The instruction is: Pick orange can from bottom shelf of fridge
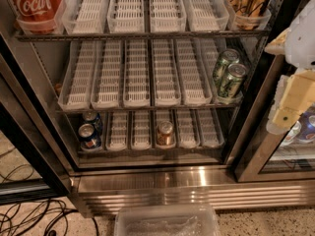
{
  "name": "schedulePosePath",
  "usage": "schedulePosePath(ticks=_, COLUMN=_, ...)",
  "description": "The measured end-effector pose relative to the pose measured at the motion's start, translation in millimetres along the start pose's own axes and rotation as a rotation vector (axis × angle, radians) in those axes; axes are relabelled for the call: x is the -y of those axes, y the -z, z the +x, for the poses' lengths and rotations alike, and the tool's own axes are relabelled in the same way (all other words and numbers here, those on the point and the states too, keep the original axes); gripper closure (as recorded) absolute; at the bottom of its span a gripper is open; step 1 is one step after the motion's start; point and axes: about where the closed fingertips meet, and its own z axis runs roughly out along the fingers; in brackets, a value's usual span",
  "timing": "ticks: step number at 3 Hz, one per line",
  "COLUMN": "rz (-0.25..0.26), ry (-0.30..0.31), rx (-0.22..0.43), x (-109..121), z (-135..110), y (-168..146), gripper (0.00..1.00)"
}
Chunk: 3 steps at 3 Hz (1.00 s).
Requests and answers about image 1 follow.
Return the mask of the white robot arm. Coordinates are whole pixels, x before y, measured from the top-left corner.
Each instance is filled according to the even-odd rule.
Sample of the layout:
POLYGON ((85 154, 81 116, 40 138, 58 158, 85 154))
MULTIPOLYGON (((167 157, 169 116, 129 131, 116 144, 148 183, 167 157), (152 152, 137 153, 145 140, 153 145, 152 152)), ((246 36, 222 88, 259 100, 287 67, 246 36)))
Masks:
POLYGON ((278 81, 266 129, 279 135, 290 130, 315 102, 315 0, 310 0, 290 26, 267 44, 265 51, 283 55, 296 68, 278 81))

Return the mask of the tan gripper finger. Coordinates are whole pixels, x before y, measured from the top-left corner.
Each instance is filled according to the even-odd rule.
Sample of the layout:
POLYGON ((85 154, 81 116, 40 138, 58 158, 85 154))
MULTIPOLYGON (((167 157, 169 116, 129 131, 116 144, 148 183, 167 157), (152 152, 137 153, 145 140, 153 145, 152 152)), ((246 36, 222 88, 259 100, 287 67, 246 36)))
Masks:
POLYGON ((314 71, 298 70, 291 76, 281 76, 271 121, 279 128, 290 128, 314 102, 314 71))

